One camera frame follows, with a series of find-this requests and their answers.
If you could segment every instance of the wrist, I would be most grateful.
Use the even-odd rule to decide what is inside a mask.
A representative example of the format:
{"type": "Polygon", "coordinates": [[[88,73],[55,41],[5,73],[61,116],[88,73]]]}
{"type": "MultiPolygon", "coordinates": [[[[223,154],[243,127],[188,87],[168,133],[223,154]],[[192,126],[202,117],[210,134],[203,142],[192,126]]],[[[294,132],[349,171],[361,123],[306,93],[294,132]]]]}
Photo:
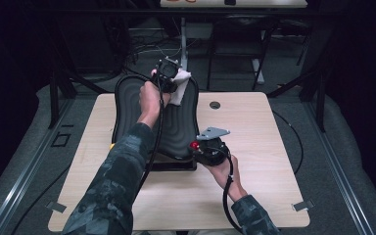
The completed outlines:
{"type": "Polygon", "coordinates": [[[159,114],[160,111],[143,112],[137,122],[145,123],[152,129],[157,122],[159,114]]]}
{"type": "Polygon", "coordinates": [[[247,195],[247,191],[242,186],[231,185],[228,190],[228,196],[234,203],[247,195]]]}

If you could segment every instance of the camouflage sleeve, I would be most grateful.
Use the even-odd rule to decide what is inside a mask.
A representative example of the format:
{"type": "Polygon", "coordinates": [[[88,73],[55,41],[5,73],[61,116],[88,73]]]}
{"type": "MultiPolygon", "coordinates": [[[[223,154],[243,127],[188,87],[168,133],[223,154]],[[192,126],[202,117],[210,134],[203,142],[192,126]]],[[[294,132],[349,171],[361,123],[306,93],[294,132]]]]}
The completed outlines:
{"type": "Polygon", "coordinates": [[[117,141],[62,234],[131,234],[131,209],[153,142],[144,123],[136,123],[117,141]]]}
{"type": "Polygon", "coordinates": [[[267,211],[252,195],[241,198],[233,204],[234,211],[243,234],[281,234],[273,224],[267,211]]]}

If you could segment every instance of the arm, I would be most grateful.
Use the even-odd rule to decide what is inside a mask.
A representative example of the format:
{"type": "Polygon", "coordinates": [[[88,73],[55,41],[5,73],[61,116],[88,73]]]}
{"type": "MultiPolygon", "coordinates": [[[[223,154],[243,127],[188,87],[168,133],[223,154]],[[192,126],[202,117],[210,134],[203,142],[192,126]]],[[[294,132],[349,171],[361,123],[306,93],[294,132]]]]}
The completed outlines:
{"type": "MultiPolygon", "coordinates": [[[[280,234],[280,231],[268,216],[267,211],[252,195],[248,195],[241,185],[237,158],[231,155],[231,160],[233,162],[234,176],[228,196],[234,202],[231,209],[237,217],[243,234],[280,234]]],[[[215,166],[205,165],[205,167],[213,175],[218,185],[224,188],[230,171],[229,161],[225,160],[222,164],[215,166]]]]}
{"type": "MultiPolygon", "coordinates": [[[[164,94],[164,105],[169,98],[164,94]]],[[[140,92],[140,118],[109,152],[63,234],[131,234],[131,209],[154,143],[152,127],[160,113],[159,100],[155,85],[146,82],[140,92]]]]}

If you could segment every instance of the light wood tabletop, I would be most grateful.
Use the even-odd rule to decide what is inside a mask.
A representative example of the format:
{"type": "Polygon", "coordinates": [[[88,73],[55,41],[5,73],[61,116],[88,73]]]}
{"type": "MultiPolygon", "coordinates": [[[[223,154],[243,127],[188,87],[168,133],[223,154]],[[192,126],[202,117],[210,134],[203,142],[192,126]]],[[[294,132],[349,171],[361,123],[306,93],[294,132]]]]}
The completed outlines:
{"type": "Polygon", "coordinates": [[[239,0],[235,6],[224,4],[224,0],[161,0],[166,8],[305,8],[306,0],[239,0]]]}
{"type": "MultiPolygon", "coordinates": [[[[115,120],[115,95],[100,95],[58,200],[67,208],[63,213],[53,211],[48,224],[51,231],[63,229],[108,155],[115,120]]],[[[242,184],[276,226],[309,225],[307,211],[293,210],[292,205],[303,198],[263,93],[200,93],[197,120],[200,132],[209,126],[230,130],[221,139],[239,160],[242,184]],[[210,107],[213,101],[220,104],[219,109],[210,107]]],[[[200,164],[195,171],[151,172],[136,198],[133,214],[134,230],[231,228],[222,207],[222,189],[200,164]]]]}

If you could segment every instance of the hand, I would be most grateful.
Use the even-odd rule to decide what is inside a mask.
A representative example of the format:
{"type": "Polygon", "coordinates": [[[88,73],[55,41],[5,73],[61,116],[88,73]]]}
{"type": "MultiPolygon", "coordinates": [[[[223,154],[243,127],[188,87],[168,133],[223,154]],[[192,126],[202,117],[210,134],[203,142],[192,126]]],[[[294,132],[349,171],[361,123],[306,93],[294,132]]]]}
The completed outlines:
{"type": "MultiPolygon", "coordinates": [[[[170,100],[170,94],[164,93],[163,99],[164,107],[166,107],[167,103],[170,100]]],[[[150,81],[146,81],[145,84],[140,87],[139,104],[142,114],[140,115],[137,122],[143,122],[152,129],[160,114],[160,100],[160,92],[157,86],[155,86],[150,81]]]]}
{"type": "MultiPolygon", "coordinates": [[[[246,190],[243,189],[243,186],[240,182],[240,171],[238,167],[238,160],[234,155],[231,155],[231,161],[233,162],[233,182],[230,185],[228,190],[228,196],[230,196],[233,202],[243,198],[247,195],[246,190]]],[[[225,184],[227,183],[228,174],[230,173],[230,162],[225,159],[222,164],[209,166],[204,165],[212,174],[217,184],[224,189],[225,184]]]]}

